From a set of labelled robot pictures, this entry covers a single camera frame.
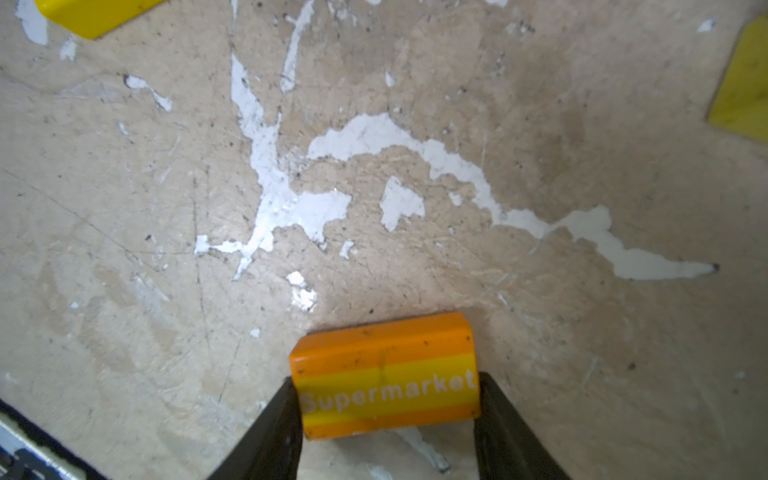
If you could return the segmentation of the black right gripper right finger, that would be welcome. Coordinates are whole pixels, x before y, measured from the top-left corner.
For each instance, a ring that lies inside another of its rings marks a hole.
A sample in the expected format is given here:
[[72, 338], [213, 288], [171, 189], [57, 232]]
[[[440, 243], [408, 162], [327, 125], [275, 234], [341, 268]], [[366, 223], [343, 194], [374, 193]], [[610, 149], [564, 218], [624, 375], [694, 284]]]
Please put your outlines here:
[[479, 373], [481, 415], [474, 421], [478, 476], [559, 479], [570, 476], [540, 442], [493, 377]]

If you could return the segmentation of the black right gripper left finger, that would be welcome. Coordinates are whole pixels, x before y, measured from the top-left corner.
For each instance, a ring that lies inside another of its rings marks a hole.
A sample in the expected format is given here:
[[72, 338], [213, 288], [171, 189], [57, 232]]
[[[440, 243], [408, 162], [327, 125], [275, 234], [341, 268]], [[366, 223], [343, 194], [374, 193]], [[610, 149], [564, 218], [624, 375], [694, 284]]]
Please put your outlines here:
[[286, 377], [210, 480], [295, 480], [303, 444], [296, 388]]

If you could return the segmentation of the yellow striped block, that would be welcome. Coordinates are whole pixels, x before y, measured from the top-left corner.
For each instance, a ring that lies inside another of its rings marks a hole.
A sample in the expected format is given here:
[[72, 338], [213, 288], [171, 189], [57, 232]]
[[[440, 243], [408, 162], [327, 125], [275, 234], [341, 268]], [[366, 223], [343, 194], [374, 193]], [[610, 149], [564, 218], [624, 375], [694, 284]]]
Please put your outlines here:
[[36, 0], [40, 13], [68, 31], [96, 39], [163, 0]]

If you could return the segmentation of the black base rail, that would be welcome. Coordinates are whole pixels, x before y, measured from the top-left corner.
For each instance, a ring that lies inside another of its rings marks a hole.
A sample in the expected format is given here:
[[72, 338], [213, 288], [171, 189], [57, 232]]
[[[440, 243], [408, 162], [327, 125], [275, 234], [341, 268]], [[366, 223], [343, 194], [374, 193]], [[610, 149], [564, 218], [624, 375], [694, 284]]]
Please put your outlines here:
[[46, 432], [1, 402], [2, 479], [87, 479]]

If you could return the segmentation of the orange supermarket block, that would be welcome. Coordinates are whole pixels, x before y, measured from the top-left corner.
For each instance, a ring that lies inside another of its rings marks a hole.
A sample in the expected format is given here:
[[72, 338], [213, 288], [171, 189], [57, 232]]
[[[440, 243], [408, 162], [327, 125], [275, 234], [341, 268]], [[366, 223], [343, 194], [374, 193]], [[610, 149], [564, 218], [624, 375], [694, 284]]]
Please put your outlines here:
[[474, 334], [460, 312], [309, 334], [289, 364], [311, 440], [481, 414]]

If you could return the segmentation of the yellow-green cube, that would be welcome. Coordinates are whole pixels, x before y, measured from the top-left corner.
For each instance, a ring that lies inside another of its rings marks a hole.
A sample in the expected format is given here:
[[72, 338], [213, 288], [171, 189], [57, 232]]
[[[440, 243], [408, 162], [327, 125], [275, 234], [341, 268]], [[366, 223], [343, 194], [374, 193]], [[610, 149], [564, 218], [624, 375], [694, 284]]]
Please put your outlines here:
[[767, 16], [741, 31], [707, 122], [732, 133], [767, 142]]

